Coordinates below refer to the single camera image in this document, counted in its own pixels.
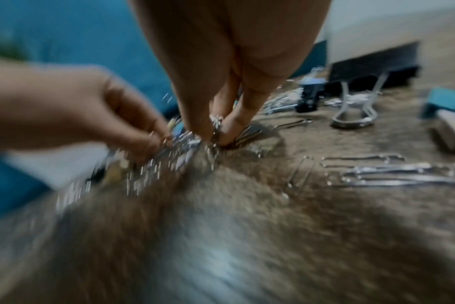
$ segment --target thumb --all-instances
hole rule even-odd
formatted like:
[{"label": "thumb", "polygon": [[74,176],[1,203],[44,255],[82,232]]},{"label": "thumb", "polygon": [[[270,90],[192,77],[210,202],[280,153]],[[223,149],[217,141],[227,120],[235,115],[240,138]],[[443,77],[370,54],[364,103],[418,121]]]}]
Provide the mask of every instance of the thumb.
[{"label": "thumb", "polygon": [[123,149],[132,154],[135,160],[146,161],[152,158],[161,146],[159,136],[135,128],[110,111],[103,111],[95,120],[95,133],[106,144]]}]

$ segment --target hand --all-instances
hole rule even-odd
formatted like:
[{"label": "hand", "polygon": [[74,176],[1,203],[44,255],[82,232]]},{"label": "hand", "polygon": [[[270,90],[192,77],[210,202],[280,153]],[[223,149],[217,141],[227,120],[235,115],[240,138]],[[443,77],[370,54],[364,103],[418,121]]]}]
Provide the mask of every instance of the hand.
[{"label": "hand", "polygon": [[[225,117],[233,141],[310,52],[329,0],[131,0],[167,71],[184,125],[205,140]],[[243,95],[233,110],[240,85]]]},{"label": "hand", "polygon": [[103,69],[0,63],[0,149],[101,141],[144,160],[170,136],[148,100]]}]

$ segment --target human hand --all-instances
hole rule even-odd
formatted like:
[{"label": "human hand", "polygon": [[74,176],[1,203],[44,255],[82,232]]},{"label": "human hand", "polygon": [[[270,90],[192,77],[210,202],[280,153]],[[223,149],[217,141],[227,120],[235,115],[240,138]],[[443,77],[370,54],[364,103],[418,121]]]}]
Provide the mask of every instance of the human hand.
[{"label": "human hand", "polygon": [[0,63],[0,149],[100,141],[143,161],[170,136],[148,100],[103,69]]},{"label": "human hand", "polygon": [[[178,98],[184,125],[232,142],[310,52],[329,0],[131,0]],[[233,109],[240,85],[243,95]],[[209,103],[213,100],[210,113]]]}]

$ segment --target wooden table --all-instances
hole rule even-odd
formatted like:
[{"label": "wooden table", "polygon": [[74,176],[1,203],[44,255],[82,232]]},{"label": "wooden table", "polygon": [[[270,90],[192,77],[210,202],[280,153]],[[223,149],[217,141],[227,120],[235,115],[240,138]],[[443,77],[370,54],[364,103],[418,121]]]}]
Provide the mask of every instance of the wooden table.
[{"label": "wooden table", "polygon": [[333,129],[323,108],[273,134],[268,156],[231,151],[176,193],[113,189],[56,222],[46,199],[1,221],[0,303],[455,303],[455,187],[332,188],[316,166],[300,193],[280,195],[303,155],[455,161],[418,119],[428,89],[455,87],[455,27],[441,27],[455,12],[437,16],[437,32],[391,43],[423,40],[422,76],[381,96],[372,127]]}]

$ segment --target wooden surface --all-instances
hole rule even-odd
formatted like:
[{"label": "wooden surface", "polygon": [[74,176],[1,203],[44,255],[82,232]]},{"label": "wooden surface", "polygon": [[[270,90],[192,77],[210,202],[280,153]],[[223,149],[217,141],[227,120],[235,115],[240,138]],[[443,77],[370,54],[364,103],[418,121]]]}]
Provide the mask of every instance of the wooden surface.
[{"label": "wooden surface", "polygon": [[303,155],[455,161],[418,119],[429,88],[455,87],[455,27],[415,38],[422,76],[385,92],[372,127],[333,129],[335,110],[323,108],[307,127],[270,134],[279,145],[268,156],[229,151],[162,197],[113,189],[59,221],[46,219],[52,203],[38,204],[44,217],[1,221],[11,237],[0,238],[0,303],[455,303],[455,187],[337,189],[316,166],[300,193],[281,195]]}]

